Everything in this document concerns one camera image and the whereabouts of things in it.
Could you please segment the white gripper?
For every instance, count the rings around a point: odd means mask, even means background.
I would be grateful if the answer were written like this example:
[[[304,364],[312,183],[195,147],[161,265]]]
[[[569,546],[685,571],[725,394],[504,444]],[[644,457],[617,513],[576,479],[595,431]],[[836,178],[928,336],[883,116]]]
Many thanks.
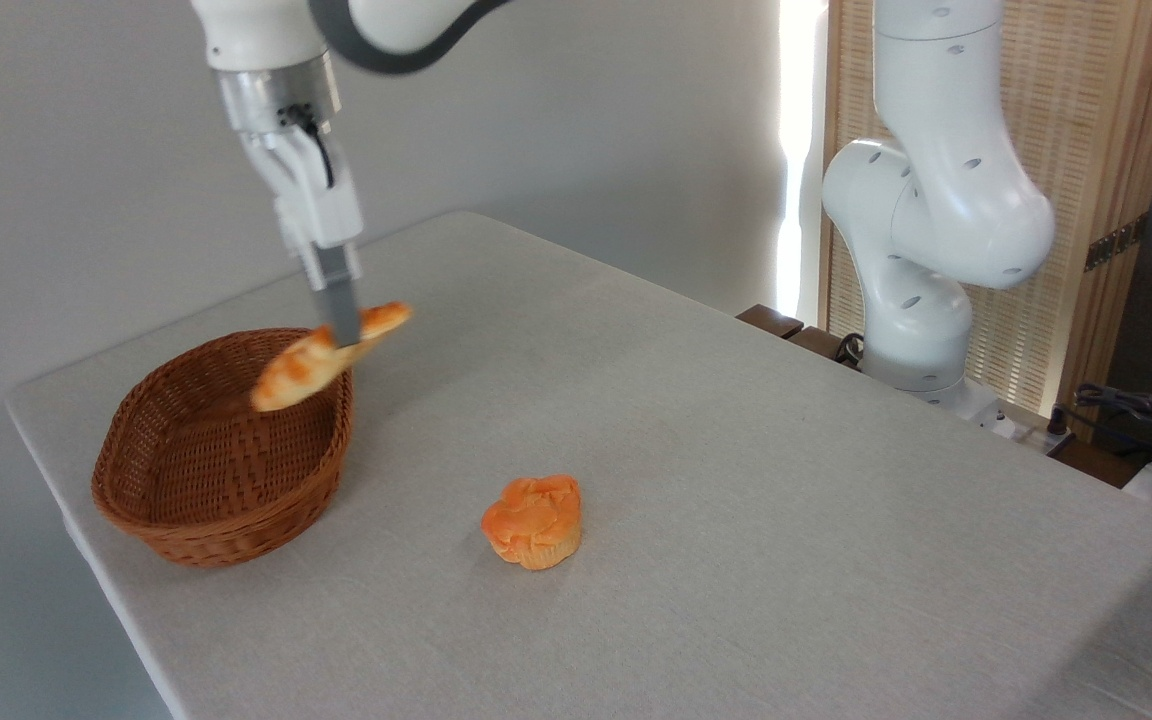
[[[241,132],[247,158],[274,196],[285,247],[300,251],[321,323],[335,346],[361,343],[355,286],[356,247],[364,232],[353,173],[329,120],[314,132],[288,126],[280,132]]]

